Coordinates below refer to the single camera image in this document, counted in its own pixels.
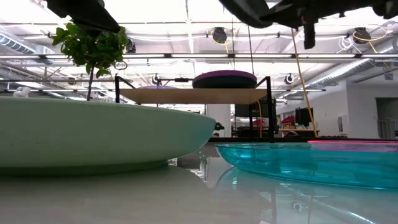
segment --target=wooden board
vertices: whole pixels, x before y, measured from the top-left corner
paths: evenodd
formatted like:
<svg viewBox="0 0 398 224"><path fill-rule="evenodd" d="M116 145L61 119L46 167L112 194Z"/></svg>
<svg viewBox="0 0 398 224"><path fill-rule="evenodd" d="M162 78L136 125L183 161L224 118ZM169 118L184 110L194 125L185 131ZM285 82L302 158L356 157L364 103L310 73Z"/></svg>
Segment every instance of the wooden board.
<svg viewBox="0 0 398 224"><path fill-rule="evenodd" d="M313 132L313 130L312 129L279 129L279 131L283 131L283 132L286 132L286 131L311 131L311 132Z"/></svg>
<svg viewBox="0 0 398 224"><path fill-rule="evenodd" d="M267 96L265 89L120 89L120 94L139 104L251 104Z"/></svg>

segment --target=mint green bowl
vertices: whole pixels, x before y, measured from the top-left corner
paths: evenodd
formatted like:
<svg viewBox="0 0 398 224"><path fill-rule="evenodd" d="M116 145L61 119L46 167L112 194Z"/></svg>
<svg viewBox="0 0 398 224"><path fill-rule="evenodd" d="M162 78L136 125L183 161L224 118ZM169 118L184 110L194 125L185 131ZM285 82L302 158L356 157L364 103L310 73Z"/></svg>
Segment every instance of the mint green bowl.
<svg viewBox="0 0 398 224"><path fill-rule="evenodd" d="M147 169L201 148L215 120L137 105L0 97L0 175Z"/></svg>

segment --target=green plant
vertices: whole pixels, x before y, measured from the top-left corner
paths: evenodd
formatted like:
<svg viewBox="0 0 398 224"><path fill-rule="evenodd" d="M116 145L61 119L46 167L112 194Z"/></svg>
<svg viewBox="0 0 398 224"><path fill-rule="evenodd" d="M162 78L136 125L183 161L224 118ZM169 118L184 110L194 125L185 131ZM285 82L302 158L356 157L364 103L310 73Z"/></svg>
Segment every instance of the green plant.
<svg viewBox="0 0 398 224"><path fill-rule="evenodd" d="M124 49L128 44L126 29L121 27L115 34L102 32L93 37L77 25L68 23L66 29L57 28L52 37L52 45L62 44L61 52L70 58L76 66L86 65L86 72L90 76L87 100L90 100L91 84L94 69L97 68L96 78L111 74L110 66L123 61Z"/></svg>

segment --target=yellow cable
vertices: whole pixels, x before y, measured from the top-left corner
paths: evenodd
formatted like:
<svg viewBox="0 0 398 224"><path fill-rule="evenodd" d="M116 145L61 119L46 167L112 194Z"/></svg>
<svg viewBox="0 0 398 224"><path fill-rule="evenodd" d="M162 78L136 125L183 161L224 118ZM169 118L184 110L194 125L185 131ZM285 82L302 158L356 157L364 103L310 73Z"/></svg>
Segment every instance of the yellow cable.
<svg viewBox="0 0 398 224"><path fill-rule="evenodd" d="M259 104L260 120L262 121L260 101L257 100L257 103ZM262 138L262 122L260 122L260 138Z"/></svg>
<svg viewBox="0 0 398 224"><path fill-rule="evenodd" d="M375 38L375 39L363 39L363 38L360 38L360 37L355 36L356 33L357 33L357 32L355 31L354 34L353 34L353 36L355 37L355 39L362 40L362 41L376 41L376 40L381 40L381 39L385 38L386 35L388 34L388 32L386 32L383 36L378 37L378 38Z"/></svg>
<svg viewBox="0 0 398 224"><path fill-rule="evenodd" d="M374 46L373 46L372 42L371 42L371 41L369 41L368 43L369 43L369 45L372 47L372 49L373 49L374 53L376 53L376 54L377 54L377 50L376 50L376 48L374 48ZM384 64L384 66L386 67L386 69L388 69L388 70L391 70L391 69L389 69L389 68L388 68L388 65L387 65L387 63L386 63L385 61L383 61L383 64Z"/></svg>
<svg viewBox="0 0 398 224"><path fill-rule="evenodd" d="M301 74L299 55L297 53L297 44L296 44L296 41L295 41L295 38L294 38L293 29L292 29L292 38L293 38L293 43L294 43L294 53L295 53L295 56L296 56L296 61L297 61L297 66L298 66L298 74L300 75L301 85L303 86L305 101L307 102L307 108L308 108L308 113L310 114L310 119L311 119L311 123L312 123L313 133L314 133L315 137L317 138L318 137L318 133L317 133L317 129L315 127L315 122L313 121L313 116L312 116L312 112L311 112L311 105L310 105L310 101L308 100L307 90L305 89L305 82L304 82L304 79L303 79L303 75Z"/></svg>

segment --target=turquoise plastic tray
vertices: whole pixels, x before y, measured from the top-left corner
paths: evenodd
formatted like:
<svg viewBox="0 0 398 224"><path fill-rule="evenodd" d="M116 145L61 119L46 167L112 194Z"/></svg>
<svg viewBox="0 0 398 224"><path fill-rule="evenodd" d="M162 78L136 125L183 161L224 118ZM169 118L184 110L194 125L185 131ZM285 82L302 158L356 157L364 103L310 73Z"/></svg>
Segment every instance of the turquoise plastic tray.
<svg viewBox="0 0 398 224"><path fill-rule="evenodd" d="M398 189L398 144L274 143L217 145L230 164L272 177Z"/></svg>

